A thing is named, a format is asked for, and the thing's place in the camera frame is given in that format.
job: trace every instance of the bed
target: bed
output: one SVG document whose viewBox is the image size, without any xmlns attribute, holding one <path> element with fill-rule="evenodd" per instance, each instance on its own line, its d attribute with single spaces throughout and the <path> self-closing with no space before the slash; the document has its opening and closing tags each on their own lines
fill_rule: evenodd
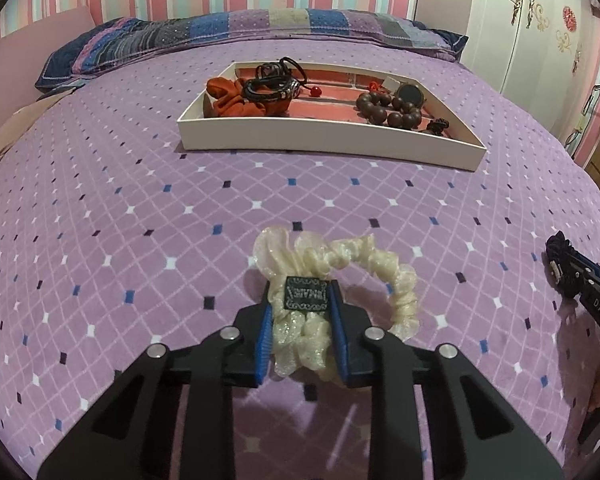
<svg viewBox="0 0 600 480">
<path fill-rule="evenodd" d="M 422 81 L 488 153 L 475 173 L 319 153 L 181 153 L 175 119 L 238 60 L 324 62 Z M 459 346 L 573 472 L 600 331 L 542 262 L 562 230 L 600 261 L 600 192 L 558 141 L 458 63 L 323 38 L 199 46 L 104 73 L 46 112 L 0 163 L 0 439 L 35 476 L 150 343 L 199 342 L 259 301 L 270 225 L 373 233 L 418 275 L 410 342 Z M 337 273 L 390 325 L 387 290 Z M 305 383 L 316 388 L 305 388 Z M 240 479 L 363 479 L 370 394 L 300 374 L 234 397 Z M 423 449 L 427 430 L 422 422 Z M 423 453 L 427 478 L 430 457 Z"/>
</svg>

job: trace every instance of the black label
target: black label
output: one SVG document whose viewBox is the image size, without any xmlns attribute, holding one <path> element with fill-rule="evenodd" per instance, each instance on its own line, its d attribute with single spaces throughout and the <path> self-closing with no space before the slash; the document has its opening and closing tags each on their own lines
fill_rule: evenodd
<svg viewBox="0 0 600 480">
<path fill-rule="evenodd" d="M 326 312 L 327 304 L 327 282 L 318 278 L 286 277 L 285 308 L 287 310 Z"/>
</svg>

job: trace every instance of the cabinet door handle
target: cabinet door handle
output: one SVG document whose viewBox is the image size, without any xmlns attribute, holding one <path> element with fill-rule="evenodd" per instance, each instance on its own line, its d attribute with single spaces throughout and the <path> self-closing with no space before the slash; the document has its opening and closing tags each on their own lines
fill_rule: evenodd
<svg viewBox="0 0 600 480">
<path fill-rule="evenodd" d="M 511 25 L 516 24 L 516 18 L 518 17 L 518 13 L 520 12 L 520 8 L 522 7 L 522 0 L 516 0 L 513 4 L 513 17 L 511 19 Z"/>
<path fill-rule="evenodd" d="M 536 0 L 529 0 L 529 13 L 526 16 L 526 28 L 531 28 L 531 22 L 534 18 L 534 6 L 536 5 Z"/>
</svg>

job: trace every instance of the black diamond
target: black diamond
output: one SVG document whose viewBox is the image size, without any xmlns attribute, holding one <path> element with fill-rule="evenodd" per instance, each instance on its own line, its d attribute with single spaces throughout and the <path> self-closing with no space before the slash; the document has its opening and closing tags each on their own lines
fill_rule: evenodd
<svg viewBox="0 0 600 480">
<path fill-rule="evenodd" d="M 304 384 L 302 390 L 304 391 L 304 400 L 307 402 L 318 401 L 318 387 L 315 384 Z"/>
</svg>

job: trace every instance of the silver rivet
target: silver rivet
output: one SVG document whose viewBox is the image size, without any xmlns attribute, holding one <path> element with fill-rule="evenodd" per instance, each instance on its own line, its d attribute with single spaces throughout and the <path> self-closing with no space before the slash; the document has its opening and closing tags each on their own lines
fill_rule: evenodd
<svg viewBox="0 0 600 480">
<path fill-rule="evenodd" d="M 226 339 L 227 341 L 233 341 L 234 339 L 238 339 L 240 337 L 240 330 L 238 330 L 235 326 L 225 326 L 220 331 L 220 337 L 222 339 Z"/>
<path fill-rule="evenodd" d="M 365 337 L 371 341 L 380 341 L 384 337 L 384 330 L 377 326 L 370 326 L 365 330 Z"/>
<path fill-rule="evenodd" d="M 438 352 L 440 352 L 440 355 L 442 355 L 442 357 L 446 357 L 447 359 L 453 359 L 458 355 L 458 349 L 449 343 L 444 343 L 443 345 L 440 345 Z"/>
<path fill-rule="evenodd" d="M 159 359 L 166 353 L 167 347 L 160 343 L 153 344 L 146 349 L 146 354 L 153 359 Z"/>
</svg>

